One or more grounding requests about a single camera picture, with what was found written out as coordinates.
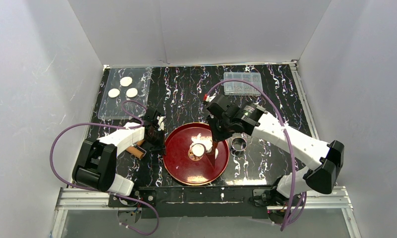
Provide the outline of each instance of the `red tray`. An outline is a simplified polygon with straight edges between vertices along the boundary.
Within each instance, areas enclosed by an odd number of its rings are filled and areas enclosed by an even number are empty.
[[[200,160],[192,160],[188,156],[191,137],[201,133],[201,137],[211,138],[207,124],[194,122],[175,129],[166,139],[166,155],[163,163],[169,174],[176,180],[187,185],[203,185],[217,179],[227,167],[229,147],[226,141],[218,144],[219,155],[213,167],[207,156]]]

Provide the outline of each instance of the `plastic container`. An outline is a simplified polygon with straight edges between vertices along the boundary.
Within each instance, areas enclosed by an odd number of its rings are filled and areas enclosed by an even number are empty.
[[[223,80],[238,79],[252,83],[259,89],[263,89],[260,73],[244,73],[244,72],[225,72]],[[228,82],[223,84],[225,95],[233,96],[261,96],[261,93],[248,84],[240,82]]]
[[[132,83],[123,87],[120,84],[120,80],[123,77],[131,77]],[[102,97],[101,106],[98,111],[98,118],[102,120],[107,119],[130,119],[121,108],[122,102],[125,100],[135,100],[145,106],[147,106],[147,99],[149,96],[150,79],[152,77],[152,68],[111,68],[105,91]],[[116,98],[110,98],[108,96],[109,90],[116,88],[119,90],[119,95]],[[137,96],[129,98],[126,96],[126,92],[130,88],[136,88],[138,91]],[[130,113],[136,116],[142,116],[146,110],[138,106],[135,103],[126,103],[125,108]]]

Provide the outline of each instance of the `gold rim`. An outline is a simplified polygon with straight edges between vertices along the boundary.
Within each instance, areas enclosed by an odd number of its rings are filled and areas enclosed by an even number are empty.
[[[187,124],[184,124],[184,125],[188,125],[188,124],[197,124],[197,123],[199,123],[199,124],[204,124],[204,125],[209,126],[208,124],[202,123],[202,122],[190,122],[190,123],[187,123]],[[173,131],[168,135],[168,137],[165,139],[165,144],[166,144],[166,141],[168,140],[168,138],[170,137],[170,135],[172,135],[172,133],[173,133],[174,131],[176,131],[178,128],[180,128],[181,126],[178,126],[177,128],[175,128],[175,130],[173,130]],[[227,144],[227,141],[224,140],[224,141],[223,141],[223,144],[225,144],[225,146],[226,146],[226,148],[227,148],[227,152],[228,152],[228,151],[229,151],[229,145]],[[168,168],[166,167],[165,158],[163,159],[163,165],[164,165],[166,171],[170,174],[170,176],[172,176],[172,178],[174,178],[176,181],[178,181],[178,182],[180,182],[180,183],[182,183],[182,184],[190,185],[190,186],[201,186],[201,185],[205,185],[205,184],[208,184],[208,183],[213,182],[214,180],[216,180],[218,177],[220,177],[220,176],[223,174],[223,172],[224,172],[224,171],[226,170],[226,168],[227,168],[227,164],[228,164],[228,163],[229,163],[229,152],[227,153],[226,165],[225,165],[225,167],[222,169],[222,172],[221,172],[219,175],[216,176],[216,178],[214,178],[214,179],[212,179],[212,180],[210,180],[210,181],[208,181],[208,182],[204,182],[204,183],[187,183],[187,182],[183,182],[183,181],[180,181],[179,179],[175,178],[175,176],[173,176],[173,175],[170,173],[170,171],[168,170]]]

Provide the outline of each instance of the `white wall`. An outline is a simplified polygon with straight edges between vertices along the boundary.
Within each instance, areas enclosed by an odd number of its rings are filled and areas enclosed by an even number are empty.
[[[103,64],[295,60],[331,0],[69,0]]]
[[[55,136],[86,121],[102,66],[67,1],[0,1],[0,238],[48,237],[60,186]],[[84,129],[55,152],[70,178]]]
[[[362,236],[397,238],[397,0],[333,0],[299,70],[321,139],[346,145]]]

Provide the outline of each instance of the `white dough circle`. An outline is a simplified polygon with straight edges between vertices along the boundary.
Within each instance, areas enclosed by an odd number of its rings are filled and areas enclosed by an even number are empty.
[[[132,78],[131,77],[124,77],[122,78],[119,83],[121,84],[122,87],[127,87],[132,83]]]
[[[127,90],[127,97],[129,97],[129,98],[133,98],[133,97],[137,96],[137,94],[138,94],[138,91],[136,88],[130,88]]]
[[[118,97],[118,95],[119,95],[119,90],[116,88],[113,88],[113,89],[109,90],[109,92],[108,92],[108,96],[110,98],[116,98],[116,97]]]
[[[191,147],[191,151],[195,156],[201,157],[204,155],[205,150],[203,145],[195,144]]]

